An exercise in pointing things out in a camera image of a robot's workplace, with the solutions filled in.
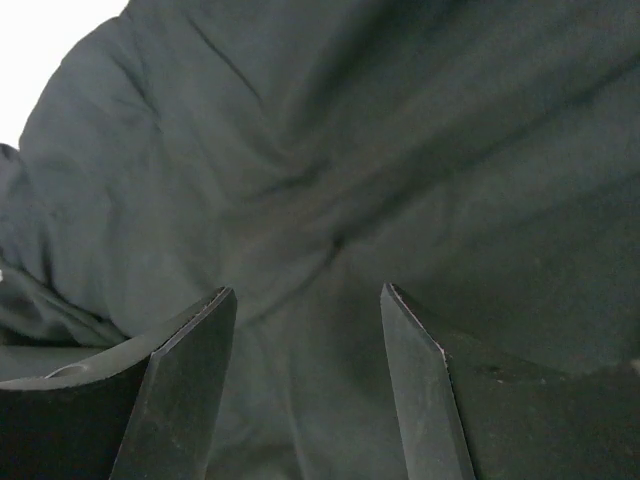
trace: white wall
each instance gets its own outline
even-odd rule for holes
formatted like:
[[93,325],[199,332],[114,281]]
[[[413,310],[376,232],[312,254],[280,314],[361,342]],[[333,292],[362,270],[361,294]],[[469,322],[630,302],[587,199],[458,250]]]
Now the white wall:
[[27,117],[73,45],[127,0],[0,0],[0,143],[17,146]]

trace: white background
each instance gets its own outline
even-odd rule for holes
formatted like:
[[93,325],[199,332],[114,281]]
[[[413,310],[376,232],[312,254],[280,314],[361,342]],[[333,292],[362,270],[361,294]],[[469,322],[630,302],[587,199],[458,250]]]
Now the white background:
[[14,147],[66,53],[127,0],[0,0],[0,143]]

